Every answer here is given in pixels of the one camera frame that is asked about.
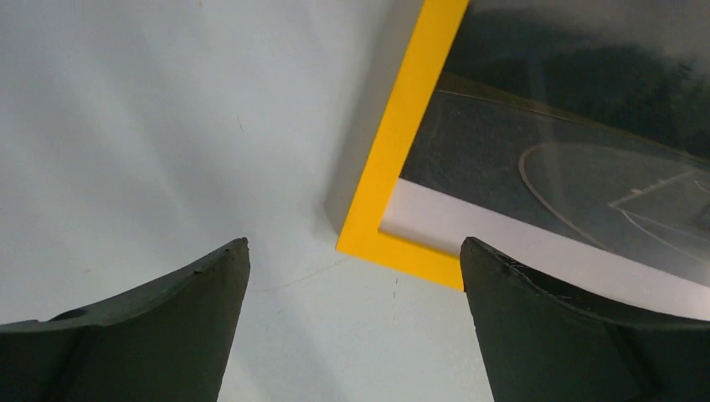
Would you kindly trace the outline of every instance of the white border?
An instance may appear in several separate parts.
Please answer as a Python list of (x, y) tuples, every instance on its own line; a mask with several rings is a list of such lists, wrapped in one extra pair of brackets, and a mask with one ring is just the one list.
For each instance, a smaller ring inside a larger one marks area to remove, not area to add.
[(710, 288), (399, 179), (380, 229), (458, 255), (477, 237), (532, 268), (598, 295), (710, 321)]

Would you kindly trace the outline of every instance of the yellow border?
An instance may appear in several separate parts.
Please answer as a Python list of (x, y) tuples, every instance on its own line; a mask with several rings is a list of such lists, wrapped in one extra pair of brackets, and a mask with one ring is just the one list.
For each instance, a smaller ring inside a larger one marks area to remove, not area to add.
[(336, 248), (463, 289), (457, 256), (379, 231), (469, 0), (424, 0)]

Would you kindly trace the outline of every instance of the framed picture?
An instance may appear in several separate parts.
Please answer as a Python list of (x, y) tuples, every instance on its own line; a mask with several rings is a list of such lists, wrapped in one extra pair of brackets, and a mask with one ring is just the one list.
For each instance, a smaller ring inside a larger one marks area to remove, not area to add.
[(425, 0), (337, 248), (461, 289), (475, 236), (710, 317), (710, 49), (678, 8)]

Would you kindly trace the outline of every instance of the wall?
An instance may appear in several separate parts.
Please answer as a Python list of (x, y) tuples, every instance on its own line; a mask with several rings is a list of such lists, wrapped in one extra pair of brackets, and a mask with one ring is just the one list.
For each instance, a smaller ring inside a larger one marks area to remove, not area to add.
[(0, 0), (0, 322), (245, 235), (220, 400), (491, 400), (464, 295), (339, 255), (323, 211), (357, 179), (353, 113), (382, 104), (365, 83), (394, 77), (417, 7)]

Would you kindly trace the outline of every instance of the yellow picture frame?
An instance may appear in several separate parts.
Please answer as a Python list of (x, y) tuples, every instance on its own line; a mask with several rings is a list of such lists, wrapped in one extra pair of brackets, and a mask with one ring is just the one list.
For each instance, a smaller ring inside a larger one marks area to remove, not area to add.
[(379, 225), (469, 0), (424, 0), (337, 250), (463, 290), (458, 255), (381, 232)]

